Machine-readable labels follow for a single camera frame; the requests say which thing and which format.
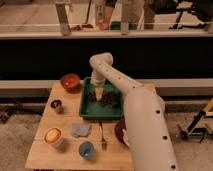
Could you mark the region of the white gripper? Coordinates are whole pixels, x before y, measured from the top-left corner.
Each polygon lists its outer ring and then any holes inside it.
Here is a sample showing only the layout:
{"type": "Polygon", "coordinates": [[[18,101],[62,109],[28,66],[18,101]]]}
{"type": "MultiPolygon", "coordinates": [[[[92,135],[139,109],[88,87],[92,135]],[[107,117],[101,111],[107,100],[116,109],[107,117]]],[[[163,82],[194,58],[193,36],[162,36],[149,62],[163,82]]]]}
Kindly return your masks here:
{"type": "Polygon", "coordinates": [[[96,70],[94,70],[91,74],[91,84],[94,85],[95,93],[96,93],[96,100],[100,101],[102,99],[103,95],[103,85],[105,84],[106,78],[98,73],[96,70]]]}

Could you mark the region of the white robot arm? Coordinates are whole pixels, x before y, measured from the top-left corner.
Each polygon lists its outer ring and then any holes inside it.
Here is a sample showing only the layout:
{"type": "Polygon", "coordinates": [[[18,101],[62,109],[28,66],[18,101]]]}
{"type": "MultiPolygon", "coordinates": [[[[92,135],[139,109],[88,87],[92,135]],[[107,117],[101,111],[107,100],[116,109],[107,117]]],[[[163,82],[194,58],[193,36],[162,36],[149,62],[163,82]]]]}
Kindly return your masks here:
{"type": "Polygon", "coordinates": [[[100,87],[105,80],[124,97],[123,112],[134,171],[180,171],[166,120],[165,103],[155,90],[112,67],[110,53],[94,55],[91,83],[100,87]]]}

